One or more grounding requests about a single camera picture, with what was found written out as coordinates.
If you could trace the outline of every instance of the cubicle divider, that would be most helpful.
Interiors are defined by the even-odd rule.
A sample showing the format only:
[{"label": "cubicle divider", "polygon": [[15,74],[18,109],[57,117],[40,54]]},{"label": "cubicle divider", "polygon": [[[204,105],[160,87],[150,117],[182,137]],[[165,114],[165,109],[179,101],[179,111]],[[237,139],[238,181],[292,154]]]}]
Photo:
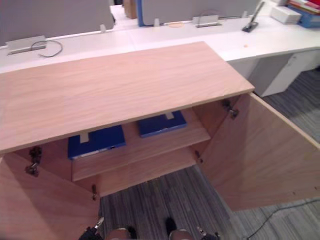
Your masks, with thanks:
[{"label": "cubicle divider", "polygon": [[136,0],[139,26],[188,21],[203,13],[219,18],[241,17],[254,13],[259,0]]},{"label": "cubicle divider", "polygon": [[1,0],[0,46],[44,35],[46,38],[112,29],[107,0]]}]

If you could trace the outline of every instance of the gray striped carpet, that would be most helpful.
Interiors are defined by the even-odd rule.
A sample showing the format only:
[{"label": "gray striped carpet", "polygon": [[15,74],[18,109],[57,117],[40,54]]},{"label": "gray striped carpet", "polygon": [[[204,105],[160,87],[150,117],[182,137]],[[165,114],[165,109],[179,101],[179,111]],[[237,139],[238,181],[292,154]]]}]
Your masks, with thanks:
[{"label": "gray striped carpet", "polygon": [[[319,82],[319,72],[303,72],[287,91],[264,98],[318,142]],[[101,231],[132,226],[138,239],[166,240],[165,219],[171,216],[196,240],[197,226],[218,231],[223,240],[246,239],[273,211],[305,201],[310,199],[233,212],[193,166],[101,198]],[[320,202],[278,212],[251,239],[320,240]]]},{"label": "gray striped carpet", "polygon": [[286,91],[263,100],[320,143],[320,71],[302,72]]}]

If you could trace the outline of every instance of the cabinet top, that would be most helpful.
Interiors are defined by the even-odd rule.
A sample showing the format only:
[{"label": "cabinet top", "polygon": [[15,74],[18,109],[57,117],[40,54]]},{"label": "cabinet top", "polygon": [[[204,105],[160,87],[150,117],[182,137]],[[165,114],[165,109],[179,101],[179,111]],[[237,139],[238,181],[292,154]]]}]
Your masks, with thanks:
[{"label": "cabinet top", "polygon": [[0,74],[0,153],[252,92],[206,43]]}]

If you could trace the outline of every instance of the cabinet hinge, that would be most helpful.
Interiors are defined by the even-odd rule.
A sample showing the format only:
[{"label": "cabinet hinge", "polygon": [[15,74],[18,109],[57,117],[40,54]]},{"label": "cabinet hinge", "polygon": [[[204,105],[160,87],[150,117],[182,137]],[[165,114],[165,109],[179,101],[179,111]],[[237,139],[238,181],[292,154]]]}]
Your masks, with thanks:
[{"label": "cabinet hinge", "polygon": [[98,196],[97,186],[95,184],[93,184],[91,189],[92,189],[92,200],[95,201],[95,200],[97,200],[97,196]]},{"label": "cabinet hinge", "polygon": [[204,160],[201,158],[200,153],[197,150],[195,150],[194,154],[196,155],[198,161],[202,164],[204,162]]},{"label": "cabinet hinge", "polygon": [[34,177],[38,177],[38,165],[40,164],[40,160],[42,157],[42,148],[39,146],[33,147],[32,149],[30,149],[29,155],[31,156],[32,164],[30,166],[25,167],[25,172]]},{"label": "cabinet hinge", "polygon": [[230,100],[228,99],[222,100],[222,106],[230,114],[230,117],[232,119],[235,119],[239,115],[239,110],[232,108]]}]

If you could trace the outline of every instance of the desk surface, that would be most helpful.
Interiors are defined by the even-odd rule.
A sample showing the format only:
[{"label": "desk surface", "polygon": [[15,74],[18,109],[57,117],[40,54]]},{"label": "desk surface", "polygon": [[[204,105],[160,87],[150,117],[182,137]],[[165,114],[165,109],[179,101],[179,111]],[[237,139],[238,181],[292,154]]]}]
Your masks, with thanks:
[{"label": "desk surface", "polygon": [[1,76],[0,153],[254,89],[204,42]]},{"label": "desk surface", "polygon": [[112,31],[61,38],[63,52],[55,44],[46,49],[7,56],[6,48],[0,49],[0,73],[78,59],[161,48],[204,41],[225,61],[241,61],[285,53],[302,52],[320,48],[320,29],[307,29],[298,25],[284,25],[268,16],[259,16],[259,26],[252,32],[241,31],[250,19],[222,20],[222,26],[196,28],[191,23],[180,28],[167,25],[138,27],[136,20],[127,19],[121,6],[113,6],[118,24]]}]

